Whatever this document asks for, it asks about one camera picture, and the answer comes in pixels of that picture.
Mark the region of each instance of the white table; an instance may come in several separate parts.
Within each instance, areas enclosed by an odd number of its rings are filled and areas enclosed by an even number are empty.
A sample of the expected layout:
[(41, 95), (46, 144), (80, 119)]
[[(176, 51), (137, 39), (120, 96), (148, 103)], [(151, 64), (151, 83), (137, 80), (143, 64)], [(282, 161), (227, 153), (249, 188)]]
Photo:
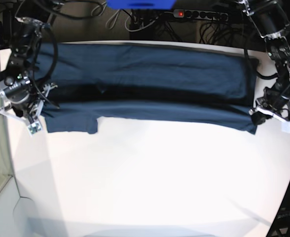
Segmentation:
[[(243, 54), (192, 43), (134, 43)], [(2, 70), (9, 54), (0, 52)], [(262, 74), (275, 72), (265, 53), (250, 55), (260, 59)], [(258, 80), (255, 97), (273, 83)], [(35, 202), (38, 213), (29, 214), (40, 218), (47, 236), (264, 237), (290, 181), (290, 134), (275, 119), (256, 135), (122, 118), (100, 119), (94, 135), (30, 138), (12, 119), (8, 132), (20, 195)]]

